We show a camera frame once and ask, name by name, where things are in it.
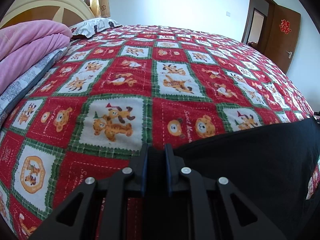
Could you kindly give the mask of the black pants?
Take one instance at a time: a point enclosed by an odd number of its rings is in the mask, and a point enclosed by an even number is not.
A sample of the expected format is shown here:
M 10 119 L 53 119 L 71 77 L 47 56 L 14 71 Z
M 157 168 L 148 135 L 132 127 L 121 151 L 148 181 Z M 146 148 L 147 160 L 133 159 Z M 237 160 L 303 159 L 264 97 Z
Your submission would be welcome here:
M 285 239 L 318 239 L 319 193 L 308 184 L 319 159 L 314 118 L 201 139 L 174 155 L 202 176 L 228 178 L 282 231 Z M 165 148 L 149 146 L 142 239 L 181 239 L 174 229 Z

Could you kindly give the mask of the brown wooden door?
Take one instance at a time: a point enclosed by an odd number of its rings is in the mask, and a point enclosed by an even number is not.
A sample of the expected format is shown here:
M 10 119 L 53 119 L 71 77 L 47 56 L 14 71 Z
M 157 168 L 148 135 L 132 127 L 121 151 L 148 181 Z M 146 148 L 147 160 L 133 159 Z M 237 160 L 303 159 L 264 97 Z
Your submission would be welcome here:
M 279 25 L 281 20 L 290 22 L 292 31 L 289 34 L 282 33 Z M 294 55 L 301 23 L 301 14 L 289 8 L 276 5 L 274 8 L 271 31 L 264 55 L 276 64 L 284 74 L 289 70 Z M 292 57 L 288 58 L 286 51 L 292 51 Z

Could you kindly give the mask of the red paper door decoration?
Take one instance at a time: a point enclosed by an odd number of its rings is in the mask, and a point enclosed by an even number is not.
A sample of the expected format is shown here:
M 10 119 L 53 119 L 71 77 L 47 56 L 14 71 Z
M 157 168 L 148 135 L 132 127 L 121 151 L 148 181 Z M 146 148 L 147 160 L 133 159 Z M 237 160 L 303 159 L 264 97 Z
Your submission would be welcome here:
M 285 19 L 281 20 L 279 28 L 280 28 L 280 31 L 282 33 L 285 33 L 286 35 L 292 31 L 292 29 L 290 28 L 290 22 Z

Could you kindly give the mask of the grey patterned quilt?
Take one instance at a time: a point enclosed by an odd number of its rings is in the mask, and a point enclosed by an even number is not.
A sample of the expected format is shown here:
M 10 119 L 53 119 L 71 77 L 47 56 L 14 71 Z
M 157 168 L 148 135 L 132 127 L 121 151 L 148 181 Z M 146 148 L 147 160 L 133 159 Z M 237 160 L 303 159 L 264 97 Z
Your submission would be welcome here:
M 68 48 L 59 48 L 49 53 L 8 85 L 1 94 L 1 126 L 23 97 L 67 53 Z

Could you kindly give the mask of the red patchwork bed cover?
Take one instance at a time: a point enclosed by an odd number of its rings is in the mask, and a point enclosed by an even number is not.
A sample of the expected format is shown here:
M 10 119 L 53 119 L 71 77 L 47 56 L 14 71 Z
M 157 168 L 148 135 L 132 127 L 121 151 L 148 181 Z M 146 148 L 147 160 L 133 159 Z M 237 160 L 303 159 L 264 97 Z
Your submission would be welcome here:
M 87 177 L 158 150 L 295 122 L 312 108 L 269 58 L 231 38 L 127 25 L 73 41 L 1 127 L 1 215 L 18 239 Z

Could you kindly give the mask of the pink folded blanket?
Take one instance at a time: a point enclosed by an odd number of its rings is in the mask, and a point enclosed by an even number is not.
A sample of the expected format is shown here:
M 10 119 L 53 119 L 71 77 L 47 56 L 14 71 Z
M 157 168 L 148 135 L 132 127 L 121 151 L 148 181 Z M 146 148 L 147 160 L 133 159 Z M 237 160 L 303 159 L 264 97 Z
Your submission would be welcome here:
M 1 92 L 52 51 L 65 48 L 71 29 L 52 20 L 18 23 L 1 29 Z

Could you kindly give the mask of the white patterned pillow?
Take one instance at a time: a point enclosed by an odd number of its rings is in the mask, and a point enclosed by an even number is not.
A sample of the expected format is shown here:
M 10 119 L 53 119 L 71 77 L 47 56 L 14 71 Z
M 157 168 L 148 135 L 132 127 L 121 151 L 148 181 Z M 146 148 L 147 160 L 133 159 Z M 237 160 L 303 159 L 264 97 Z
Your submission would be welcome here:
M 73 36 L 84 36 L 86 38 L 90 38 L 106 29 L 113 29 L 119 26 L 121 26 L 121 24 L 113 19 L 99 17 L 85 20 L 70 26 L 70 30 Z

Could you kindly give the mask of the cream wooden headboard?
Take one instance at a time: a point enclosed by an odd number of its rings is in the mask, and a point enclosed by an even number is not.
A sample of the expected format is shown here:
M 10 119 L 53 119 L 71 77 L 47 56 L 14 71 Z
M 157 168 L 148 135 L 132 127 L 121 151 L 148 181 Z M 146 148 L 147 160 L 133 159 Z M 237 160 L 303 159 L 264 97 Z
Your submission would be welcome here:
M 52 20 L 68 27 L 95 18 L 83 0 L 15 0 L 1 20 L 1 28 L 33 20 Z

